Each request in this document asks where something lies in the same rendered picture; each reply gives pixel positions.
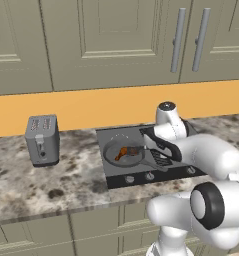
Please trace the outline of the grey two-slot toaster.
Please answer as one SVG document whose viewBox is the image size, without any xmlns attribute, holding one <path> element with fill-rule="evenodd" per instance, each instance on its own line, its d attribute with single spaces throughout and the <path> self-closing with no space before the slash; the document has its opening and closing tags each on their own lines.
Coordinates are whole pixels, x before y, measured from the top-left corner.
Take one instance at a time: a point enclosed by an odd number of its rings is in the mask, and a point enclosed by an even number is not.
<svg viewBox="0 0 239 256">
<path fill-rule="evenodd" d="M 25 140 L 34 167 L 53 166 L 59 162 L 60 136 L 56 115 L 30 116 Z"/>
</svg>

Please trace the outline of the beige base cupboard door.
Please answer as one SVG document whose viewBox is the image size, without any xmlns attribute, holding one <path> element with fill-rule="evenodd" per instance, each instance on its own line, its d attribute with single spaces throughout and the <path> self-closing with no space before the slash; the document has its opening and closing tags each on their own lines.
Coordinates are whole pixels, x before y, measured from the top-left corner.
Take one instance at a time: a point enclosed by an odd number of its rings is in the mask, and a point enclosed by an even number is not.
<svg viewBox="0 0 239 256">
<path fill-rule="evenodd" d="M 0 225 L 0 256 L 76 256 L 67 216 Z"/>
<path fill-rule="evenodd" d="M 144 202 L 119 207 L 119 252 L 124 256 L 144 256 L 156 240 L 159 228 L 152 224 L 146 214 Z"/>
<path fill-rule="evenodd" d="M 77 256 L 120 256 L 123 253 L 123 206 L 70 214 Z"/>
</svg>

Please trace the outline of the beige wall cupboard door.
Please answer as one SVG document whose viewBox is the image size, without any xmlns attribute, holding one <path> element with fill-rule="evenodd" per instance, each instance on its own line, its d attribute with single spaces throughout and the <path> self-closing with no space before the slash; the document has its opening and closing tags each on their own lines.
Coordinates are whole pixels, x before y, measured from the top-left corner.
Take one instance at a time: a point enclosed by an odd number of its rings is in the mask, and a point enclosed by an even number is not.
<svg viewBox="0 0 239 256">
<path fill-rule="evenodd" d="M 38 0 L 0 0 L 0 95 L 52 90 Z"/>
<path fill-rule="evenodd" d="M 175 84 L 178 11 L 192 0 L 40 0 L 56 91 Z"/>
<path fill-rule="evenodd" d="M 199 70 L 192 71 L 204 8 L 210 8 Z M 239 0 L 193 0 L 180 83 L 239 80 Z"/>
</svg>

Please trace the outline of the orange brown chicken piece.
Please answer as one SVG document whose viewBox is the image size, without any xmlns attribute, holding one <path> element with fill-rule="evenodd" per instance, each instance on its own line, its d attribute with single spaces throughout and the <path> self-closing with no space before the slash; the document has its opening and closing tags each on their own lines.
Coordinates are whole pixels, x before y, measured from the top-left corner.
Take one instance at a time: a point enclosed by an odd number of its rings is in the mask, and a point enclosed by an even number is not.
<svg viewBox="0 0 239 256">
<path fill-rule="evenodd" d="M 115 157 L 116 161 L 119 161 L 123 156 L 136 156 L 139 154 L 139 148 L 138 147 L 122 147 L 118 153 L 118 155 Z"/>
</svg>

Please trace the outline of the grey frying pan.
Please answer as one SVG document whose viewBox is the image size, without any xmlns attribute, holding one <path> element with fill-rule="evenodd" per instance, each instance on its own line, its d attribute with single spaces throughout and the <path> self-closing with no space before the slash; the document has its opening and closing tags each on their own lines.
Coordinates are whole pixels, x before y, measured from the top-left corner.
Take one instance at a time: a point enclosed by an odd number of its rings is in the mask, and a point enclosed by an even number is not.
<svg viewBox="0 0 239 256">
<path fill-rule="evenodd" d="M 122 147 L 138 147 L 139 154 L 136 156 L 125 155 L 119 161 L 116 161 L 115 157 L 118 155 Z M 104 146 L 103 157 L 108 163 L 116 167 L 130 168 L 142 164 L 150 166 L 161 172 L 168 171 L 166 167 L 159 166 L 148 161 L 146 159 L 146 149 L 144 146 L 141 143 L 135 142 L 133 140 L 111 140 Z"/>
</svg>

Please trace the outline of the dark grey hob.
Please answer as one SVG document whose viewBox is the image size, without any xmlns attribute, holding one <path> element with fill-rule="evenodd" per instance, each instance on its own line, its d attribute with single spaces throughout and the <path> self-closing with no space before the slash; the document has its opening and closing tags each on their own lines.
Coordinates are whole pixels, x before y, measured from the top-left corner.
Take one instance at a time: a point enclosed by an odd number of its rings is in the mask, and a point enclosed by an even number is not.
<svg viewBox="0 0 239 256">
<path fill-rule="evenodd" d="M 101 153 L 101 159 L 103 163 L 103 169 L 109 189 L 136 186 L 155 182 L 171 181 L 183 178 L 192 178 L 198 176 L 205 176 L 205 173 L 200 169 L 195 168 L 196 173 L 191 175 L 187 172 L 189 165 L 173 161 L 169 158 L 161 156 L 157 150 L 146 150 L 146 159 L 159 166 L 166 167 L 167 172 L 161 172 L 150 166 L 138 165 L 130 168 L 116 167 L 108 163 L 103 157 L 104 146 L 111 140 L 133 140 L 143 145 L 143 131 L 150 127 L 149 125 L 138 126 L 124 126 L 109 129 L 97 130 L 97 138 Z M 155 178 L 152 181 L 148 181 L 145 175 L 151 172 Z M 125 176 L 130 175 L 134 177 L 133 184 L 127 184 L 125 182 Z"/>
</svg>

